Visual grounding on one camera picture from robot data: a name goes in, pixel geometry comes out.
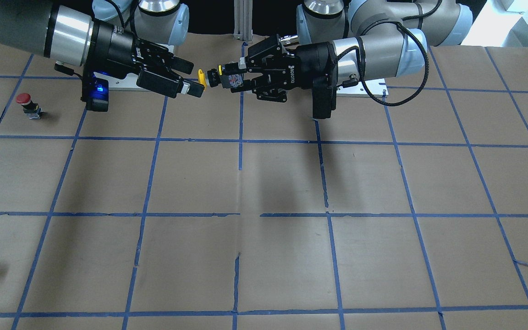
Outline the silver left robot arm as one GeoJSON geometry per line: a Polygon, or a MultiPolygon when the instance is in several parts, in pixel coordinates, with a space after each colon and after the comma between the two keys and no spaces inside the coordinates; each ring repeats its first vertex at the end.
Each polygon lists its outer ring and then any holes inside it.
{"type": "Polygon", "coordinates": [[[236,63],[210,71],[220,75],[233,93],[251,92],[260,100],[285,102],[293,88],[311,90],[317,110],[335,108],[337,90],[368,81],[404,77],[423,70],[423,81],[400,106],[413,100],[427,84],[431,63],[428,48],[460,44],[472,27],[469,6],[455,0],[307,0],[297,7],[299,45],[288,48],[270,36],[248,48],[236,63]]]}

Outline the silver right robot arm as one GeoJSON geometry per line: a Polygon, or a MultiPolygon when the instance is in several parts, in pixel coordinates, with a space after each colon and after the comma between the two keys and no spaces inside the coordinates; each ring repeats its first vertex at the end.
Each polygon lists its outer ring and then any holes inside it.
{"type": "Polygon", "coordinates": [[[93,0],[0,0],[0,44],[54,59],[67,75],[82,67],[82,101],[106,111],[108,81],[137,76],[136,85],[170,98],[200,97],[204,87],[184,79],[193,63],[176,57],[189,25],[189,9],[178,0],[110,0],[115,13],[95,11],[93,0]]]}

